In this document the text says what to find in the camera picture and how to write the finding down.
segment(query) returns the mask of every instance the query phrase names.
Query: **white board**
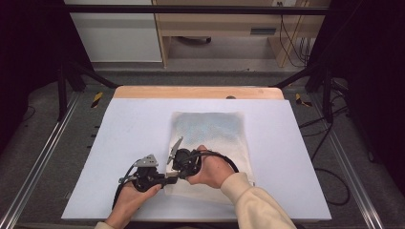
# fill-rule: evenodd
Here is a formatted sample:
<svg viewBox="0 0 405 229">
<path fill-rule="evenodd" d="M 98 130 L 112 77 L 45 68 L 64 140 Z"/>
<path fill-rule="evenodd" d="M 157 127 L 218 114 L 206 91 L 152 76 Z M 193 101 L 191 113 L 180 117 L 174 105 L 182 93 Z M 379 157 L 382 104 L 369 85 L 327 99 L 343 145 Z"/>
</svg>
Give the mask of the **white board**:
<svg viewBox="0 0 405 229">
<path fill-rule="evenodd" d="M 256 185 L 267 190 L 292 219 L 331 219 L 288 101 L 135 98 L 112 99 L 62 218 L 106 219 L 118 179 L 137 159 L 154 154 L 158 171 L 164 173 L 173 112 L 244 113 Z M 236 216 L 232 205 L 166 196 L 161 190 L 133 220 L 230 221 Z"/>
</svg>

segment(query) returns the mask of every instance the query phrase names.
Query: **sleeve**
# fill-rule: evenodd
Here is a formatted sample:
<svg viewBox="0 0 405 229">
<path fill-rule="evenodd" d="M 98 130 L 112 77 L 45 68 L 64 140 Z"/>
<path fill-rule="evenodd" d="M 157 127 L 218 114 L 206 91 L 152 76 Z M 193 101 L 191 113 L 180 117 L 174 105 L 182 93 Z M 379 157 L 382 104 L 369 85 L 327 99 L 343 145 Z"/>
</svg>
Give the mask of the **sleeve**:
<svg viewBox="0 0 405 229">
<path fill-rule="evenodd" d="M 95 229 L 115 229 L 114 227 L 108 225 L 105 222 L 98 222 Z"/>
<path fill-rule="evenodd" d="M 221 186 L 221 191 L 235 205 L 241 229 L 295 228 L 277 201 L 265 190 L 251 186 L 245 173 L 236 173 L 228 177 Z"/>
</svg>

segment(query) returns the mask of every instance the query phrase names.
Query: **black curtain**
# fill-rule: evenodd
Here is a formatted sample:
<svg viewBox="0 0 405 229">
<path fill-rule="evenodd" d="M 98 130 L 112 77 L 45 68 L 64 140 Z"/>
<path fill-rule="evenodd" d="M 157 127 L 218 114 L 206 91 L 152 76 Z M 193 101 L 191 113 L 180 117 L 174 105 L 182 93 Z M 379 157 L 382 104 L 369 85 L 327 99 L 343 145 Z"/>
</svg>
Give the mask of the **black curtain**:
<svg viewBox="0 0 405 229">
<path fill-rule="evenodd" d="M 27 111 L 29 94 L 56 81 L 63 62 L 93 70 L 70 14 L 46 11 L 46 4 L 64 2 L 0 1 L 0 152 Z"/>
<path fill-rule="evenodd" d="M 358 1 L 332 1 L 354 9 Z M 332 52 L 321 53 L 349 14 L 325 19 L 309 64 L 327 56 L 333 77 L 345 78 L 352 117 L 369 151 L 385 164 L 405 195 L 405 4 L 364 0 L 339 35 Z"/>
</svg>

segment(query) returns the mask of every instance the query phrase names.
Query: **human hand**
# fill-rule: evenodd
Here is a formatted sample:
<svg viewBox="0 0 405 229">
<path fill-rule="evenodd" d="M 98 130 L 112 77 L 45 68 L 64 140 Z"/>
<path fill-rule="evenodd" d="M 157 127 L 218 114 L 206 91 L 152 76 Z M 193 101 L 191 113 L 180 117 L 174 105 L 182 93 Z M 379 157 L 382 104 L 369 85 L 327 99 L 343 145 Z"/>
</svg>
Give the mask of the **human hand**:
<svg viewBox="0 0 405 229">
<path fill-rule="evenodd" d="M 207 151 L 203 145 L 199 146 L 197 150 L 201 151 L 202 154 L 204 151 Z M 233 169 L 222 158 L 217 156 L 202 156 L 202 168 L 196 175 L 187 177 L 186 180 L 190 184 L 202 183 L 219 189 L 224 181 L 234 173 Z"/>
<path fill-rule="evenodd" d="M 131 216 L 138 210 L 138 208 L 148 199 L 153 197 L 161 188 L 157 184 L 150 188 L 148 191 L 141 193 L 135 189 L 132 182 L 128 182 L 122 187 L 119 194 L 116 206 L 111 212 L 110 216 L 105 220 L 105 223 L 114 227 L 115 229 L 124 228 Z"/>
</svg>

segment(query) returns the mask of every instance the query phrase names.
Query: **floor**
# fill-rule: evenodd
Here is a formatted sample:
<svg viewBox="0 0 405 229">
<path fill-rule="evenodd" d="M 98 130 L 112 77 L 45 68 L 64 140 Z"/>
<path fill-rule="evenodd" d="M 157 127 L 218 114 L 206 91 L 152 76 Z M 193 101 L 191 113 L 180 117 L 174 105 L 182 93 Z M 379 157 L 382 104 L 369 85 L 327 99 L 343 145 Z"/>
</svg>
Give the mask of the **floor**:
<svg viewBox="0 0 405 229">
<path fill-rule="evenodd" d="M 210 44 L 178 38 L 172 44 L 169 65 L 166 69 L 148 63 L 96 64 L 96 67 L 101 75 L 124 85 L 268 86 L 302 69 L 291 65 L 283 69 L 278 68 L 274 56 L 268 51 L 268 42 L 263 38 L 213 37 Z M 292 57 L 292 60 L 296 61 L 294 63 L 299 63 L 297 58 Z M 71 228 L 72 226 L 92 228 L 95 225 L 93 221 L 60 219 L 69 199 L 69 193 L 74 189 L 75 181 L 90 152 L 97 132 L 96 126 L 100 125 L 114 92 L 87 77 L 85 81 L 88 87 L 84 93 L 80 94 L 71 120 L 42 171 L 35 189 L 30 193 L 31 197 L 20 213 L 15 228 Z M 306 94 L 303 89 L 305 82 L 306 78 L 283 90 L 285 98 L 290 101 L 298 124 L 320 116 L 315 107 L 319 94 Z M 97 108 L 91 109 L 94 96 L 100 91 L 103 92 L 103 97 Z M 8 148 L 0 155 L 0 214 L 2 216 L 11 206 L 25 177 L 53 131 L 58 115 L 56 92 L 57 85 L 53 83 L 31 94 L 26 120 L 22 121 Z M 302 102 L 297 102 L 297 94 L 301 96 Z M 337 93 L 333 93 L 332 97 L 335 96 L 333 109 L 336 111 L 346 104 Z M 330 135 L 338 136 L 384 228 L 405 228 L 405 199 L 394 186 L 384 166 L 369 162 L 367 149 L 350 119 L 350 113 L 345 111 L 334 120 Z M 328 125 L 318 122 L 302 129 L 310 156 L 321 142 L 326 126 Z M 320 147 L 313 164 L 314 167 L 334 171 L 347 182 L 333 152 L 330 138 L 327 138 Z M 317 174 L 327 200 L 331 202 L 345 200 L 347 192 L 339 179 L 323 172 Z M 352 195 L 349 202 L 343 206 L 329 204 L 332 220 L 306 222 L 303 225 L 306 228 L 383 228 L 368 225 L 361 214 L 359 204 L 359 200 Z M 141 225 L 138 223 L 135 226 L 167 228 L 165 225 L 156 223 Z M 235 224 L 219 227 L 234 228 Z"/>
</svg>

